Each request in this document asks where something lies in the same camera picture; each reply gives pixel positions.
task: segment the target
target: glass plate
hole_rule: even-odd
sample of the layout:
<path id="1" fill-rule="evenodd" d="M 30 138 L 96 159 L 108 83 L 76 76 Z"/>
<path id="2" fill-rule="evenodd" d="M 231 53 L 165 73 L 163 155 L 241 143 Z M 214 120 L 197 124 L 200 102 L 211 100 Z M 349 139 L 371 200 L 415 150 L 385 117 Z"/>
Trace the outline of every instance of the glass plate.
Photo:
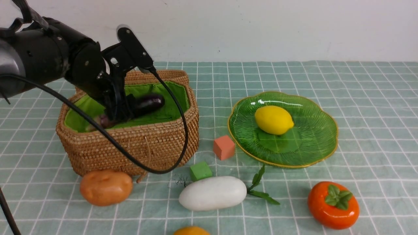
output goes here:
<path id="1" fill-rule="evenodd" d="M 287 110 L 294 127 L 280 136 L 258 128 L 255 111 L 267 105 Z M 232 109 L 228 130 L 246 154 L 285 168 L 316 164 L 331 156 L 338 146 L 338 126 L 333 117 L 307 98 L 281 92 L 263 92 L 240 100 Z"/>

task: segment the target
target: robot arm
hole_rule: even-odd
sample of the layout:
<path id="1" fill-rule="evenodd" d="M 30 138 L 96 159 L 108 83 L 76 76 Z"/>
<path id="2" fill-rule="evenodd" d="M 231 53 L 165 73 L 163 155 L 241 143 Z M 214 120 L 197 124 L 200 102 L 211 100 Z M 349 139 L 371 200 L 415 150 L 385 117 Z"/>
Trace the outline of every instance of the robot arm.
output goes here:
<path id="1" fill-rule="evenodd" d="M 152 58 L 128 27 L 118 27 L 120 42 L 101 51 L 98 42 L 69 26 L 41 17 L 29 7 L 21 11 L 23 19 L 17 18 L 10 28 L 0 28 L 0 75 L 16 74 L 38 84 L 63 77 L 103 105 L 109 121 L 116 123 L 164 105 L 164 98 L 157 94 L 140 99 L 125 94 L 125 76 L 130 70 L 138 67 L 142 72 L 155 72 Z M 32 24 L 17 32 L 23 23 Z M 0 78 L 0 98 L 32 88 L 23 81 Z"/>

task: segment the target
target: green foam block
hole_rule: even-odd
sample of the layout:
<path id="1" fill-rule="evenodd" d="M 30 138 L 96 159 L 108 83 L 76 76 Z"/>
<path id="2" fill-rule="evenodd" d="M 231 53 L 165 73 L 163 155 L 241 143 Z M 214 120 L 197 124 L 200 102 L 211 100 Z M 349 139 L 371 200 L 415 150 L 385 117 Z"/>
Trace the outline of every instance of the green foam block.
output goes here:
<path id="1" fill-rule="evenodd" d="M 194 164 L 190 167 L 190 175 L 193 182 L 212 177 L 212 171 L 204 161 Z"/>

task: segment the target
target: orange cube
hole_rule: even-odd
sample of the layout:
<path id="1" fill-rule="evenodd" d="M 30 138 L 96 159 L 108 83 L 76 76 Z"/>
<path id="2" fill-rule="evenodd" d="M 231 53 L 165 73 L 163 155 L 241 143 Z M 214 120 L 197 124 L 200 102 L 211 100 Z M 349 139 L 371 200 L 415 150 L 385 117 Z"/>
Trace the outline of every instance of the orange cube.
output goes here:
<path id="1" fill-rule="evenodd" d="M 213 151 L 222 161 L 235 155 L 235 143 L 227 135 L 215 139 Z"/>

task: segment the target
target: green basket lining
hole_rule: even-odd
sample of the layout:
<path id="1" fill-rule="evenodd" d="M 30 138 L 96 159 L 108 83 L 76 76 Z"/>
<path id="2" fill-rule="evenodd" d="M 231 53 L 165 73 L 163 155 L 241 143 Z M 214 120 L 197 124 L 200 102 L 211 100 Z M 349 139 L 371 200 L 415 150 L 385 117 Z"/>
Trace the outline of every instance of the green basket lining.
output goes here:
<path id="1" fill-rule="evenodd" d="M 173 92 L 174 96 L 177 98 L 182 110 L 186 112 L 190 108 L 189 99 L 187 96 L 186 88 L 182 85 L 179 85 L 174 82 L 165 82 L 165 84 Z M 118 124 L 113 128 L 124 128 L 132 127 L 139 125 L 147 125 L 154 123 L 164 123 L 176 120 L 181 117 L 180 112 L 171 97 L 168 91 L 164 88 L 161 83 L 149 83 L 149 84 L 135 84 L 135 85 L 126 85 L 125 86 L 126 94 L 133 94 L 135 97 L 140 97 L 148 93 L 157 93 L 165 98 L 165 105 L 158 111 L 151 113 L 149 115 L 130 120 L 126 123 Z M 74 103 L 78 108 L 83 110 L 91 118 L 94 118 L 102 114 L 105 108 L 92 99 L 90 96 L 85 95 L 81 99 L 77 100 Z M 67 115 L 64 119 L 64 125 L 73 129 L 76 132 L 83 133 L 86 132 L 85 129 L 88 126 L 88 122 L 81 117 L 74 110 L 70 109 L 67 112 Z"/>

